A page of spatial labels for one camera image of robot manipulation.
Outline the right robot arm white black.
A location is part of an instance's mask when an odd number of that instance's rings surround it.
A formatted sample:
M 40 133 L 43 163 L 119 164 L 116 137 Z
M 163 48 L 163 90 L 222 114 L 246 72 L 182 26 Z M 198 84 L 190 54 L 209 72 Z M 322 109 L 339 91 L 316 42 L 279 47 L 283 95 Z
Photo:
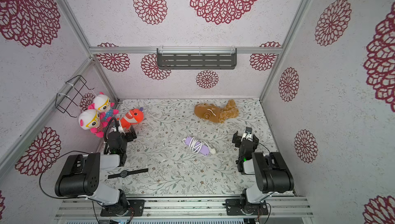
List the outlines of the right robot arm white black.
M 274 193 L 293 191 L 294 179 L 279 152 L 257 152 L 259 139 L 247 127 L 243 135 L 234 133 L 232 143 L 239 149 L 238 172 L 254 175 L 256 183 L 244 189 L 239 199 L 226 200 L 228 215 L 266 214 L 265 200 Z

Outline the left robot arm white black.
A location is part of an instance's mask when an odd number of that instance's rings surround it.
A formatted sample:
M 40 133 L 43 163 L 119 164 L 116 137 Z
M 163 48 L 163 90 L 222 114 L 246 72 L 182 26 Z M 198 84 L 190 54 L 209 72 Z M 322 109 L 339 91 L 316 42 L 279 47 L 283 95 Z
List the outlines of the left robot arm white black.
M 58 197 L 86 198 L 102 206 L 110 216 L 126 216 L 134 214 L 125 192 L 114 189 L 100 182 L 101 170 L 113 170 L 122 167 L 127 159 L 127 143 L 137 138 L 133 127 L 126 134 L 115 131 L 109 133 L 110 144 L 119 140 L 118 151 L 110 154 L 77 154 L 68 156 L 55 184 Z

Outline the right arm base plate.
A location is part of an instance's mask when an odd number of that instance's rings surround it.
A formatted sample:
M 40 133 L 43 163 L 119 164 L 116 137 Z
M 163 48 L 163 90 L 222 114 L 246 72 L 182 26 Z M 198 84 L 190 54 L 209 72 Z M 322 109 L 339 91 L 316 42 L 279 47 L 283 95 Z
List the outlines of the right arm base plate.
M 268 215 L 269 210 L 266 203 L 249 203 L 239 198 L 226 199 L 223 204 L 226 213 L 229 216 L 251 216 L 251 215 Z

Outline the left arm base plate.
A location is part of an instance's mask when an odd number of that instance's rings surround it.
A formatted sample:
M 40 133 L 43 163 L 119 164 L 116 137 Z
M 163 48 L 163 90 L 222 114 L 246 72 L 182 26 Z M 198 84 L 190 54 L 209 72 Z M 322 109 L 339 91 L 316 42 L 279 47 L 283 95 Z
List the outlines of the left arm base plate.
M 110 206 L 103 206 L 101 217 L 140 217 L 143 215 L 146 201 L 143 199 L 128 200 L 128 203 L 116 203 Z

